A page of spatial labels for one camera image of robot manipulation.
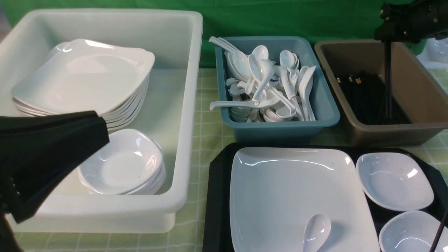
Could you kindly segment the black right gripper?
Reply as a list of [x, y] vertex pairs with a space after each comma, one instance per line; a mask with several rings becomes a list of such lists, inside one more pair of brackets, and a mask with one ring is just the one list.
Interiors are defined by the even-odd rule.
[[374, 40], [411, 42], [443, 40], [448, 36], [448, 2], [446, 0], [413, 0], [408, 4], [384, 2], [375, 29]]

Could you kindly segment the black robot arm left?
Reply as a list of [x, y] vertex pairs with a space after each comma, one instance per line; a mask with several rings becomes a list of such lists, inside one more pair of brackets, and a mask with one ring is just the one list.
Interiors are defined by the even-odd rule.
[[95, 111], [43, 117], [1, 116], [1, 251], [20, 252], [6, 219], [32, 218], [77, 166], [109, 143]]

